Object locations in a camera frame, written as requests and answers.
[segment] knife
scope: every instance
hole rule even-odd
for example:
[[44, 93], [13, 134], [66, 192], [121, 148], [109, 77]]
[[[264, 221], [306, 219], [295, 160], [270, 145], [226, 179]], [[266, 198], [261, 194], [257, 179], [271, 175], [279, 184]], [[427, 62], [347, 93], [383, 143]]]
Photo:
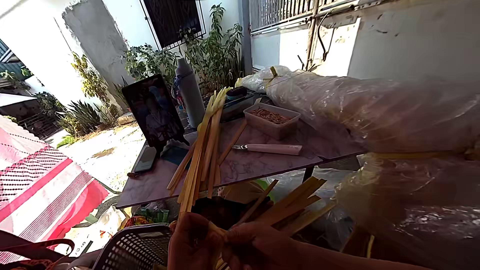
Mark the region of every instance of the knife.
[[233, 149], [242, 149], [255, 152], [296, 155], [298, 156], [302, 148], [301, 145], [259, 145], [259, 144], [246, 144], [246, 145], [232, 145]]

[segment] clear plastic sheet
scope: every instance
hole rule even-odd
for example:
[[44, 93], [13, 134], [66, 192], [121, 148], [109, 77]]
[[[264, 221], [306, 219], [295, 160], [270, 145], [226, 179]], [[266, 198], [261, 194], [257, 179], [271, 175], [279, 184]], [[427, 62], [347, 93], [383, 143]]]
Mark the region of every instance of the clear plastic sheet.
[[[370, 152], [463, 152], [480, 136], [478, 83], [322, 77], [275, 66], [242, 84], [322, 132], [343, 123]], [[353, 220], [411, 261], [438, 270], [480, 269], [480, 162], [462, 156], [380, 159], [345, 178], [336, 199]]]
[[301, 113], [317, 130], [326, 119], [343, 123], [371, 152], [464, 150], [480, 135], [478, 84], [323, 77], [284, 66], [275, 70], [277, 77], [265, 68], [241, 84]]
[[480, 269], [480, 161], [362, 158], [336, 191], [357, 224], [425, 267]]
[[[278, 179], [278, 183], [270, 192], [270, 195], [273, 196], [276, 201], [283, 199], [302, 183], [304, 173], [305, 171], [298, 170], [267, 177], [266, 180], [269, 183], [274, 179]], [[353, 173], [353, 171], [315, 168], [312, 175], [316, 178], [324, 179], [327, 182], [315, 192], [315, 194], [322, 199], [308, 206], [307, 209], [315, 211], [324, 207], [335, 194], [335, 187], [340, 184], [345, 176], [351, 173]], [[352, 232], [353, 221], [341, 206], [336, 206], [326, 215], [315, 220], [311, 226], [319, 232], [324, 232], [320, 237], [323, 238], [330, 247], [340, 250]]]

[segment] clear plastic box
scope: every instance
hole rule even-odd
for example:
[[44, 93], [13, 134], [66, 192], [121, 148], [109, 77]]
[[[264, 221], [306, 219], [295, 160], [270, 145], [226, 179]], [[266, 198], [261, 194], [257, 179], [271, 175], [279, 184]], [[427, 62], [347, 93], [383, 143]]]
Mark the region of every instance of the clear plastic box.
[[[290, 120], [288, 120], [286, 123], [283, 123], [283, 124], [275, 124], [273, 122], [270, 122], [266, 119], [263, 119], [261, 117], [255, 116], [250, 113], [250, 111], [258, 108], [262, 108], [274, 113], [278, 113], [282, 116], [290, 118]], [[275, 107], [275, 106], [264, 104], [264, 103], [254, 104], [253, 106], [244, 109], [243, 113], [245, 114], [245, 119], [247, 120], [248, 125], [260, 130], [261, 132], [277, 140], [281, 140], [286, 136], [292, 133], [295, 133], [297, 130], [297, 123], [300, 118], [300, 113], [296, 111], [287, 110], [284, 108]]]

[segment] plastic wrap bundle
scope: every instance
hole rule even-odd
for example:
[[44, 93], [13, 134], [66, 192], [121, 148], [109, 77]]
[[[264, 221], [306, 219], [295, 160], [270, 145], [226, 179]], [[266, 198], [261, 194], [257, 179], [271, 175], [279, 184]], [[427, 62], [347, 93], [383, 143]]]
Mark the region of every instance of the plastic wrap bundle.
[[278, 76], [264, 69], [242, 85], [301, 113], [319, 132], [327, 120], [343, 123], [372, 152], [336, 191], [357, 224], [411, 262], [480, 269], [480, 161], [460, 154], [478, 145], [479, 84], [275, 69]]
[[301, 113], [319, 131], [326, 118], [343, 123], [371, 152], [464, 150], [480, 135], [479, 84], [322, 77], [283, 66], [275, 70], [276, 77], [263, 69], [241, 84]]
[[436, 270], [480, 269], [480, 162], [369, 153], [336, 198], [357, 224]]

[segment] white bottle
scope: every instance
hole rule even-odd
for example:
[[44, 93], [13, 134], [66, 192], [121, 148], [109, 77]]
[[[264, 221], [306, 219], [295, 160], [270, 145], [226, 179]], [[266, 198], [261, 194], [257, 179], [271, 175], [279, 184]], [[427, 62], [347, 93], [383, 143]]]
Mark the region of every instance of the white bottle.
[[202, 122], [205, 114], [204, 102], [200, 89], [198, 88], [195, 73], [185, 58], [177, 60], [178, 68], [175, 71], [179, 78], [179, 92], [183, 98], [185, 109], [187, 110], [188, 120], [193, 128], [197, 128]]

